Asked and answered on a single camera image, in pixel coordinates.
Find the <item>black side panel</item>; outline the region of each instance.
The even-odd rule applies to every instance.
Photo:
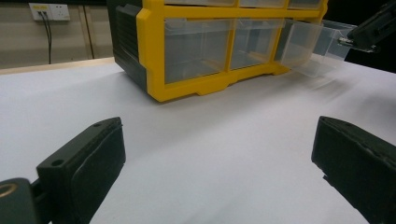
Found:
[[[136,16],[142,1],[107,0],[113,53],[116,63],[144,91],[147,90],[147,72],[139,63]]]
[[[125,163],[120,118],[93,124],[37,166],[53,224],[88,224]]]
[[[396,223],[396,147],[339,119],[318,122],[314,162],[370,223]]]

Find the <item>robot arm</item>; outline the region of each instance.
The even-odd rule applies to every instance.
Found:
[[[370,19],[338,40],[341,45],[365,52],[378,52],[379,41],[396,32],[396,0],[392,0]]]

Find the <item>screw hole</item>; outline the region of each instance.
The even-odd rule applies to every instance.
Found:
[[[0,186],[0,198],[7,196],[8,194],[12,193],[17,189],[16,184],[5,184]]]
[[[59,165],[62,164],[62,163],[64,163],[63,160],[57,160],[57,161],[53,161],[53,162],[51,163],[51,165],[52,165],[52,166],[59,166]]]

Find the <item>power outlet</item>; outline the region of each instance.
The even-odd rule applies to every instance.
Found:
[[[70,21],[69,8],[67,5],[49,4],[52,18],[55,21]]]
[[[52,13],[50,12],[50,4],[41,4],[41,3],[29,3],[29,7],[32,10],[33,20],[42,21],[43,18],[40,16],[39,12],[47,13],[47,17],[50,21],[53,20]]]
[[[43,20],[39,12],[47,13],[47,17],[50,21],[70,21],[69,8],[67,5],[29,3],[29,6],[32,10],[33,20],[35,21]]]

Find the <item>yellow frame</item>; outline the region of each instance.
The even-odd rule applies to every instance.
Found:
[[[147,69],[148,94],[162,102],[180,96],[197,93],[199,95],[222,91],[230,84],[239,80],[264,74],[279,75],[289,71],[288,68],[274,61],[276,48],[273,48],[269,63],[246,68],[230,70],[233,51],[234,32],[230,32],[227,50],[226,69],[223,72],[165,84],[164,64],[164,19],[285,19],[293,18],[299,21],[319,22],[327,11],[328,0],[323,0],[319,9],[298,10],[287,9],[289,0],[282,8],[243,8],[239,0],[233,7],[190,7],[168,6],[163,0],[144,0],[143,9],[136,17],[137,39],[139,47],[139,62]],[[275,46],[280,37],[277,32]]]

